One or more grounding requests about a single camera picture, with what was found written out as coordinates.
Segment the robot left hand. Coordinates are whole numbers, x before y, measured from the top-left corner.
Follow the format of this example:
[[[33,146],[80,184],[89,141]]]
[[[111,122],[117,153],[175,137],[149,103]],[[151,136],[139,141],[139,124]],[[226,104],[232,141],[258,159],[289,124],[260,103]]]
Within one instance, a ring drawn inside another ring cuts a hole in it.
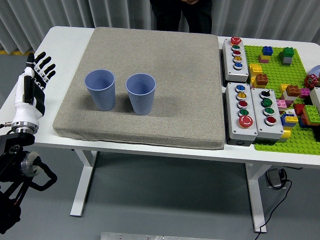
[[[16,114],[13,122],[37,124],[45,114],[45,89],[49,80],[56,74],[52,58],[41,52],[38,56],[30,53],[26,66],[18,77],[14,107]]]

